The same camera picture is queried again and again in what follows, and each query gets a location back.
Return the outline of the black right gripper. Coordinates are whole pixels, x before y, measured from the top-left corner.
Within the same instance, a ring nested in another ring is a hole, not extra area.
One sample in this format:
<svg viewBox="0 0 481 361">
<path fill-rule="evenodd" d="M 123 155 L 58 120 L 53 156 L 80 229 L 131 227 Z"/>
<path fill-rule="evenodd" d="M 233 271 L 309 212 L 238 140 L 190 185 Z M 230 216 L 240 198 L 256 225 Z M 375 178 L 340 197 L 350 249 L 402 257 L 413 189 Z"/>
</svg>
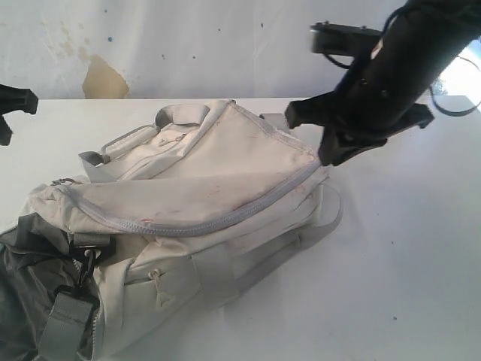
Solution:
<svg viewBox="0 0 481 361">
<path fill-rule="evenodd" d="M 290 129 L 325 127 L 318 156 L 339 166 L 417 122 L 416 100 L 470 41 L 468 7 L 400 7 L 372 50 L 352 59 L 334 92 L 292 101 Z"/>
</svg>

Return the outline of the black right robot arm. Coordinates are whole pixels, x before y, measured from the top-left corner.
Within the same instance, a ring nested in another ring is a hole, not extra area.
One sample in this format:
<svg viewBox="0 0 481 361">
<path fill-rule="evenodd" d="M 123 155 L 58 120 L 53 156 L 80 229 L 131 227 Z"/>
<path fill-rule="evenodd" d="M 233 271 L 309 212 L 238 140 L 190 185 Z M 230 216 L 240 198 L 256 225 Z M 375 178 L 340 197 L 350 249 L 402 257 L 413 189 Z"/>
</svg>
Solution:
<svg viewBox="0 0 481 361">
<path fill-rule="evenodd" d="M 351 63 L 334 90 L 289 103 L 285 116 L 291 128 L 321 126 L 320 162 L 336 166 L 431 123 L 432 109 L 419 97 L 479 37 L 480 3 L 408 1 L 381 30 L 324 22 L 310 31 L 313 53 Z"/>
</svg>

